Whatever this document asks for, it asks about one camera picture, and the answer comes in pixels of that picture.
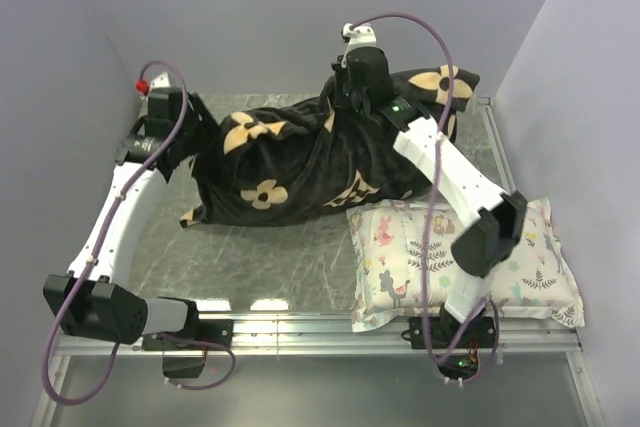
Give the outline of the black floral plush pillowcase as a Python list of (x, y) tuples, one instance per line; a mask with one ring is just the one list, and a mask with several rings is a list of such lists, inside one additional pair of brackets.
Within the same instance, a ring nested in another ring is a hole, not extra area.
[(338, 103), (334, 78), (315, 97), (221, 120), (198, 94), (190, 104), (202, 118), (188, 154), (200, 203), (181, 217), (184, 228), (293, 225), (430, 185), (394, 150), (394, 133)]

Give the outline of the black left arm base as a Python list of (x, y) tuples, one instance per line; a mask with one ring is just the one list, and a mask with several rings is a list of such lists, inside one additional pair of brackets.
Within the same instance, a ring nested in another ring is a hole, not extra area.
[(144, 336), (141, 350), (161, 355), (162, 372), (170, 381), (198, 379), (209, 354), (229, 354), (233, 331), (231, 319), (200, 320), (193, 333)]

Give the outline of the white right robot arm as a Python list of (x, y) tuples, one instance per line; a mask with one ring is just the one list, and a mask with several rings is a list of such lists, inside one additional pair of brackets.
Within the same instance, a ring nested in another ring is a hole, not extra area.
[(439, 130), (416, 94), (395, 92), (380, 48), (349, 47), (333, 69), (339, 99), (395, 137), (394, 150), (428, 179), (463, 226), (451, 246), (459, 272), (440, 314), (444, 341), (463, 346), (474, 337), (474, 321), (489, 298), (489, 274), (520, 242), (527, 201), (485, 177)]

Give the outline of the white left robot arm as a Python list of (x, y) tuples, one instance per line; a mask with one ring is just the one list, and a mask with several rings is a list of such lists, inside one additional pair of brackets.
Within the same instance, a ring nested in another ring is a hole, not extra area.
[(147, 221), (197, 125), (180, 88), (149, 91), (146, 115), (118, 147), (109, 194), (84, 247), (65, 274), (45, 281), (45, 300), (64, 334), (131, 345), (165, 332), (179, 349), (199, 342), (194, 302), (144, 299), (128, 288)]

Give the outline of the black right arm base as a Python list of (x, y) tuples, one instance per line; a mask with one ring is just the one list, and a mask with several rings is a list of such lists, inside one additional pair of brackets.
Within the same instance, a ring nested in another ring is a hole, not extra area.
[(479, 351), (491, 349), (489, 360), (493, 360), (499, 348), (500, 325), (492, 318), (480, 314), (471, 321), (459, 338), (459, 325), (453, 321), (430, 316), (429, 341), (431, 352), (441, 350), (436, 367), (446, 383), (456, 382), (464, 386), (483, 372)]

